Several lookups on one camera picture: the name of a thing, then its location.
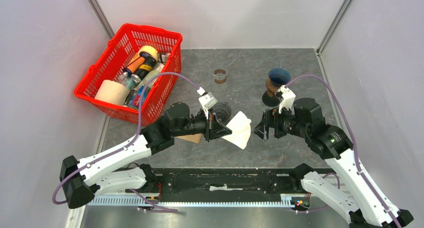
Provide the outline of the white paper coffee filter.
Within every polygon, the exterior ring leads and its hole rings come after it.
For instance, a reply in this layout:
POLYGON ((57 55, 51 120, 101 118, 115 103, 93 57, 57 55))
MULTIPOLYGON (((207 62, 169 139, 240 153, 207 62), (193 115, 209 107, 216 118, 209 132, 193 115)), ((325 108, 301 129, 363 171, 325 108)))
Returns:
POLYGON ((251 122, 246 114, 239 111, 226 125, 231 130, 231 134, 222 138, 244 150, 252 133, 251 122))

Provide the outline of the brown wooden ring holder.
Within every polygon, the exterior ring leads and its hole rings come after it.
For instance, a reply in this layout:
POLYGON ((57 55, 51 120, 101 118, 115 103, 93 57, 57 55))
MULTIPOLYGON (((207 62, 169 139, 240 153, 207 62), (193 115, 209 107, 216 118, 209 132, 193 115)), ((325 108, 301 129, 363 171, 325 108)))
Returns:
POLYGON ((277 90, 282 86, 282 84, 274 83, 269 77, 265 81, 266 85, 266 94, 269 97, 273 97, 277 90))

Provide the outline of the blue ribbed dripper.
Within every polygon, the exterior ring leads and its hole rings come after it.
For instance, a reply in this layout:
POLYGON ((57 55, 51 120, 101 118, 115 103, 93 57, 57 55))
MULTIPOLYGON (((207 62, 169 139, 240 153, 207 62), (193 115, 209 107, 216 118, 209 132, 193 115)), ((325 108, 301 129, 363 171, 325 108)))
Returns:
POLYGON ((291 81, 291 74, 282 67, 276 67, 269 71, 268 77, 274 86, 282 86, 291 81))

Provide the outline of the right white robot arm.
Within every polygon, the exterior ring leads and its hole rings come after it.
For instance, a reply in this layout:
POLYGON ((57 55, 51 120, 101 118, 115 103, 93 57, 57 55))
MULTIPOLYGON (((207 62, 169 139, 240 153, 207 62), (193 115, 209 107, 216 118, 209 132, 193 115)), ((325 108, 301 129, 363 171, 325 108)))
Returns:
POLYGON ((313 98, 300 98, 294 110, 265 110, 253 132, 266 141, 293 135, 304 139, 344 182, 349 195, 327 183, 314 169, 301 164, 289 173, 289 188, 312 193, 342 216, 351 228, 404 228, 413 220, 408 210, 399 209, 377 188, 365 169, 358 170, 354 145, 338 126, 326 123, 321 106, 313 98))

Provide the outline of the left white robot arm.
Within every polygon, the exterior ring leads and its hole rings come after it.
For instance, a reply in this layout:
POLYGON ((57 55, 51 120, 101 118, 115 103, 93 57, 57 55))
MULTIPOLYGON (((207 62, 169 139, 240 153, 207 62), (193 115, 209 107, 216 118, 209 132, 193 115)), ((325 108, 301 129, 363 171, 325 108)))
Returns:
POLYGON ((65 158, 59 176, 63 203, 76 209, 103 194, 129 189, 152 192, 157 179, 151 166, 141 164, 129 170, 122 167, 173 146, 175 137, 195 134, 203 134, 209 141, 230 135, 232 130, 212 109, 193 116, 185 103, 177 102, 126 142, 87 158, 65 158))

